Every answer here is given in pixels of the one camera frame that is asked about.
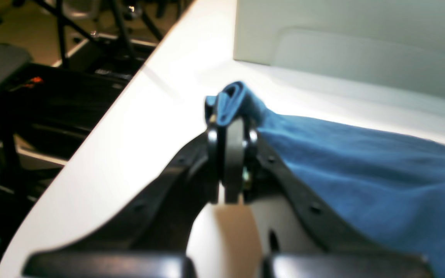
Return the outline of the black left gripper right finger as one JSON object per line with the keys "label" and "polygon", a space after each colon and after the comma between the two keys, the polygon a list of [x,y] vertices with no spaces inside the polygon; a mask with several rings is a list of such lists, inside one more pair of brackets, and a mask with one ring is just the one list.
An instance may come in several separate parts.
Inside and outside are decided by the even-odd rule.
{"label": "black left gripper right finger", "polygon": [[226,202],[252,209],[267,251],[263,278],[434,276],[422,256],[386,249],[346,223],[242,117],[226,128]]}

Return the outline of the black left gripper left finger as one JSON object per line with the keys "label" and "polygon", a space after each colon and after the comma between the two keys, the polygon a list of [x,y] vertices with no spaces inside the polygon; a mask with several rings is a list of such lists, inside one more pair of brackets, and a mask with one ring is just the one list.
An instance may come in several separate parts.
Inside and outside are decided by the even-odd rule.
{"label": "black left gripper left finger", "polygon": [[218,199],[216,120],[155,180],[81,239],[28,257],[26,278],[196,278],[187,243],[194,221]]}

